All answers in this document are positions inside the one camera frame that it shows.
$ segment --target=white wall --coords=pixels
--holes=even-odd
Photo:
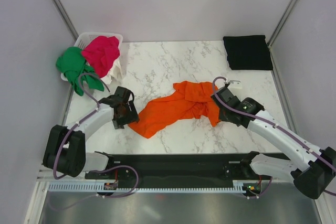
[[[336,0],[300,0],[272,51],[300,134],[336,149]]]
[[[19,224],[69,90],[55,61],[74,42],[51,0],[0,3],[0,223]]]
[[[78,33],[110,31],[125,41],[270,37],[290,0],[61,0]]]

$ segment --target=gray floor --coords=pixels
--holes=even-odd
[[[49,193],[50,204],[64,207],[84,193]],[[45,206],[47,224],[319,224],[313,200],[287,184],[272,184],[259,200],[229,194],[138,193],[120,199],[93,197],[68,210],[54,212]]]

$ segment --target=orange cloth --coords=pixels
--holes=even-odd
[[[176,90],[169,97],[150,101],[139,114],[139,122],[129,127],[138,134],[150,138],[156,132],[180,119],[207,116],[213,127],[219,122],[219,108],[211,99],[211,82],[193,83],[184,81],[174,83]]]

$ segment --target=pink cloth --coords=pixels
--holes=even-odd
[[[83,51],[83,57],[102,78],[107,75],[113,62],[120,56],[119,41],[116,37],[98,36]]]

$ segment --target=green cloth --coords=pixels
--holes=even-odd
[[[59,57],[56,61],[56,67],[61,71],[68,81],[71,83],[74,91],[83,96],[84,92],[78,83],[78,77],[81,73],[95,73],[93,67],[86,65],[86,59],[81,54],[82,50],[78,47],[69,47],[63,56]],[[104,91],[104,86],[99,77],[82,76],[81,84],[86,81],[91,89],[98,89]]]

